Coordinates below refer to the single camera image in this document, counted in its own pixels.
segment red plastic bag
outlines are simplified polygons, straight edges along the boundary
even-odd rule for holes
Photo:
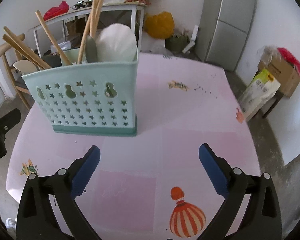
[[[53,17],[56,17],[60,14],[64,14],[68,12],[69,5],[66,3],[66,1],[62,1],[58,7],[51,7],[43,16],[43,19],[49,20]]]
[[[292,53],[286,48],[277,48],[277,50],[280,52],[281,57],[283,57],[287,62],[295,66],[300,77],[300,62],[295,58],[295,56],[293,56]]]

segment light blue plastic basket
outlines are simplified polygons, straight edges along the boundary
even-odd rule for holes
[[[78,52],[65,54],[75,62]],[[137,53],[133,62],[61,66],[22,78],[55,132],[134,136],[138,60]],[[115,91],[109,90],[112,85]]]

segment pink table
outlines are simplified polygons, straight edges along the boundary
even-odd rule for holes
[[[172,80],[190,89],[169,89]],[[19,202],[27,179],[20,172],[23,163],[31,166],[28,159],[40,176],[52,175],[96,145],[101,150],[100,163],[76,202],[104,240],[175,240],[186,234],[196,234],[190,237],[196,239],[223,202],[199,161],[200,145],[206,142],[232,167],[260,175],[249,128],[236,119],[237,107],[223,69],[182,58],[141,54],[136,90],[138,135],[54,133],[34,104],[12,152],[6,189]],[[191,218],[185,218],[187,232],[179,221],[175,225],[178,233],[172,225],[173,234],[170,217],[176,202],[170,191],[176,186],[183,190],[185,201],[199,211],[197,218],[192,214],[195,225],[187,224]],[[50,200],[61,228],[69,233],[54,199]],[[230,233],[238,228],[247,203],[245,198]],[[206,218],[203,229],[200,210]]]

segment gray refrigerator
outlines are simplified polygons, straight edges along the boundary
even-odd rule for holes
[[[204,0],[195,53],[234,71],[245,45],[256,0]]]

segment blue gripper pad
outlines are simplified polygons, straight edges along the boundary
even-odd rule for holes
[[[92,174],[100,161],[100,150],[98,147],[91,148],[84,156],[85,162],[82,164],[76,175],[72,179],[71,197],[81,196],[86,188]]]
[[[206,147],[207,144],[202,144],[199,148],[199,159],[204,167],[206,173],[209,176],[210,181],[212,182],[218,195],[226,198],[229,194],[228,191],[228,180],[223,173],[222,169],[219,167],[216,162],[217,156],[213,151]]]

